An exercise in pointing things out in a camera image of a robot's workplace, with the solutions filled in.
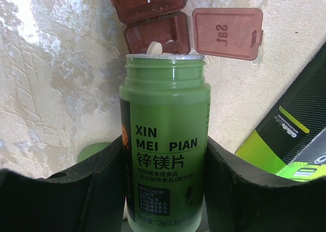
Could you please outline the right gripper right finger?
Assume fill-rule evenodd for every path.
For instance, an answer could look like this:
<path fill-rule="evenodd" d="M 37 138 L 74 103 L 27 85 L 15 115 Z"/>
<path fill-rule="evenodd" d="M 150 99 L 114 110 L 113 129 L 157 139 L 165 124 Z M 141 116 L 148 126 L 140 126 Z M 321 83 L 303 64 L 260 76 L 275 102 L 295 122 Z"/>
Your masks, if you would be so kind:
<path fill-rule="evenodd" d="M 209 138 L 204 186 L 210 231 L 325 231 L 324 177 L 276 176 Z"/>

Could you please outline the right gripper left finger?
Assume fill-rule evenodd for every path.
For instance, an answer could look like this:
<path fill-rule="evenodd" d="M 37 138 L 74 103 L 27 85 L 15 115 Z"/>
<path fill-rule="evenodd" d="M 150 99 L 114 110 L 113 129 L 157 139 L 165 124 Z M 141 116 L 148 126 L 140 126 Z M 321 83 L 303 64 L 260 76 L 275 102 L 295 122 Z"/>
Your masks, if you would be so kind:
<path fill-rule="evenodd" d="M 1 170 L 1 231 L 120 231 L 122 139 L 47 179 Z"/>

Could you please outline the green bottle cap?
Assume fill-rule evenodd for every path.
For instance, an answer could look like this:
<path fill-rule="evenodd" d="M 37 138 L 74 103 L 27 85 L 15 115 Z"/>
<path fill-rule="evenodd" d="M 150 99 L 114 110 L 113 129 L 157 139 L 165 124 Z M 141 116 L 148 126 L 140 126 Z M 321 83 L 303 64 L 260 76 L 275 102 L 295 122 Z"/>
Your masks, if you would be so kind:
<path fill-rule="evenodd" d="M 111 143 L 110 142 L 99 142 L 99 143 L 94 143 L 91 144 L 85 148 L 83 148 L 78 156 L 77 156 L 77 163 L 80 163 L 84 161 L 85 159 L 93 156 L 94 154 L 100 152 L 101 150 L 105 149 L 107 146 L 109 146 Z"/>

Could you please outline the green pill bottle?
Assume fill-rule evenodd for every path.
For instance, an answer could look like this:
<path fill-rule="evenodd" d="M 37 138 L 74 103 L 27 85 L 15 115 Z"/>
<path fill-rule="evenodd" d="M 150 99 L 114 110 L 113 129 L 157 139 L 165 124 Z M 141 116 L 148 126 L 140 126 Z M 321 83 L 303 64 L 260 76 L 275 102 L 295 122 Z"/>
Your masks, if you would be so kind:
<path fill-rule="evenodd" d="M 196 231 L 211 87 L 201 55 L 127 56 L 120 86 L 127 219 L 134 231 Z"/>

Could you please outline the red weekly pill organizer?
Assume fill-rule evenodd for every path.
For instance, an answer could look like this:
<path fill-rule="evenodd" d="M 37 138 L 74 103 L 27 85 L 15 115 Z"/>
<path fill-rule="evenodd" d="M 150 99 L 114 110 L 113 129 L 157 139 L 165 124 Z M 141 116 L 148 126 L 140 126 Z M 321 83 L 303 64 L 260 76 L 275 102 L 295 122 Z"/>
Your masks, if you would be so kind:
<path fill-rule="evenodd" d="M 111 0 L 124 24 L 129 53 L 145 54 L 151 42 L 163 52 L 253 61 L 262 43 L 259 8 L 195 8 L 182 12 L 188 0 Z"/>

